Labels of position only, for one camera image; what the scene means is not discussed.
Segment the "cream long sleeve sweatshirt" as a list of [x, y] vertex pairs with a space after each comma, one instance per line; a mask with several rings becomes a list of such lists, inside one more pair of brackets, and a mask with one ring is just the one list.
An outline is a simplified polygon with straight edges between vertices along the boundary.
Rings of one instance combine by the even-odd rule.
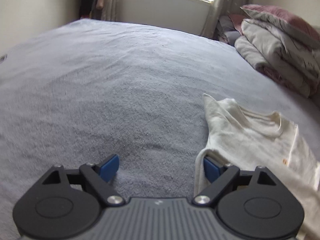
[[234, 99], [215, 100], [204, 94], [208, 140], [195, 160], [194, 194], [209, 182], [203, 159], [242, 170], [267, 167], [299, 200], [305, 211], [299, 239], [319, 239], [319, 161], [294, 122], [280, 113], [255, 113]]

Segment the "grey bed sheet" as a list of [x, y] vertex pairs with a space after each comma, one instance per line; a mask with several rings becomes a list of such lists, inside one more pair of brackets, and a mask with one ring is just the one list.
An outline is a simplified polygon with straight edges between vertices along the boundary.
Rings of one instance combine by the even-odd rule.
[[207, 143], [203, 95], [295, 122], [319, 155], [319, 108], [255, 71], [235, 48], [148, 25], [79, 20], [1, 63], [1, 239], [12, 209], [52, 166], [120, 157], [123, 197], [193, 196]]

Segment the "folded grey pink quilt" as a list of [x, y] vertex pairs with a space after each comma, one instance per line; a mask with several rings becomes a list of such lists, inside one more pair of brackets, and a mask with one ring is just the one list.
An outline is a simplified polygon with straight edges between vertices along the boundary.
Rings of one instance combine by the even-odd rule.
[[319, 89], [319, 50], [292, 38], [271, 23], [244, 19], [237, 52], [261, 74], [309, 98]]

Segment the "small grey cushion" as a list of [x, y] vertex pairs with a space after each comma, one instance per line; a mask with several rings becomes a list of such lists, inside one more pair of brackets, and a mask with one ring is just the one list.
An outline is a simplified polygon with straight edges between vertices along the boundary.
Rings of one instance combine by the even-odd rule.
[[234, 46], [235, 41], [243, 35], [241, 24], [245, 18], [245, 16], [237, 14], [221, 16], [216, 26], [218, 40]]

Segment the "grey pink pillow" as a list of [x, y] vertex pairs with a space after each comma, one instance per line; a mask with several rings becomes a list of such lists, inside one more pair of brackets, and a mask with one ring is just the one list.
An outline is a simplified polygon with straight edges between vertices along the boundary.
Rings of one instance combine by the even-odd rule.
[[252, 19], [268, 22], [306, 46], [319, 49], [319, 33], [301, 17], [274, 5], [247, 4], [241, 9]]

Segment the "right side window curtain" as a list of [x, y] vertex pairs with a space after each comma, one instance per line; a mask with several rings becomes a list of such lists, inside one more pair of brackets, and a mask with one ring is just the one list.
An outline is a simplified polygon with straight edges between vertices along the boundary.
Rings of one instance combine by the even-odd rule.
[[219, 18], [229, 14], [243, 14], [243, 5], [251, 4], [252, 0], [213, 0], [200, 36], [212, 39]]

